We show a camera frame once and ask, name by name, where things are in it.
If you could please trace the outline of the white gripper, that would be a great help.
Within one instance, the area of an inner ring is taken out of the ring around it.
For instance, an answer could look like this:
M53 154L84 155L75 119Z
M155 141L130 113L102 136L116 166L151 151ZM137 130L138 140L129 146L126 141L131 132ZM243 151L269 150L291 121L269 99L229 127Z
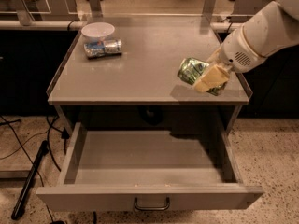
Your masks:
M206 61L223 62L237 73L246 73L266 60L263 51L266 41L267 34L262 30L242 25L230 33L221 44L221 48L215 50ZM203 93L222 85L229 78L230 74L216 64L207 68L192 86L196 91Z

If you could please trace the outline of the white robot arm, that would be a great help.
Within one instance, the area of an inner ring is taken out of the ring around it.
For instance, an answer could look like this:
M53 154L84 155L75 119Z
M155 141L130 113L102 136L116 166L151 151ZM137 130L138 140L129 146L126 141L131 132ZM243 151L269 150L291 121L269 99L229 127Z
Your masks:
M207 59L209 67L192 87L206 92L246 73L281 49L299 44L299 0L270 2L230 33Z

